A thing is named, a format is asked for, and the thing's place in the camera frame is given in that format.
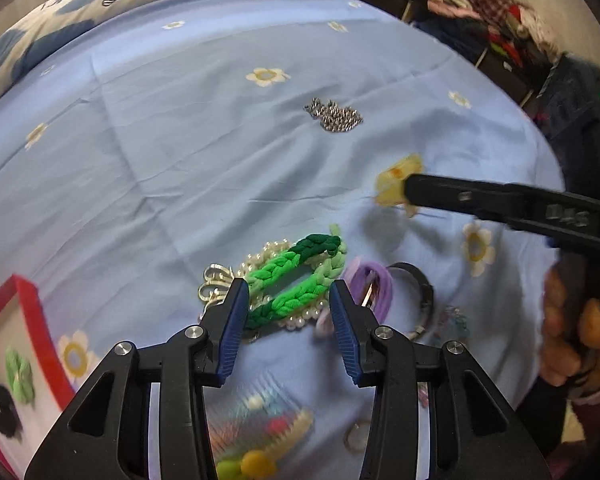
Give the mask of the person's right hand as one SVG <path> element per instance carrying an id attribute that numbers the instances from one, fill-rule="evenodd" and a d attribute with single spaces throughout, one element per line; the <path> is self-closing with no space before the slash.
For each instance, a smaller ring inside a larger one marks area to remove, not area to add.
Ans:
<path id="1" fill-rule="evenodd" d="M 600 300 L 567 310 L 568 292 L 556 266 L 545 275 L 540 377 L 554 387 L 573 384 L 578 403 L 600 403 Z"/>

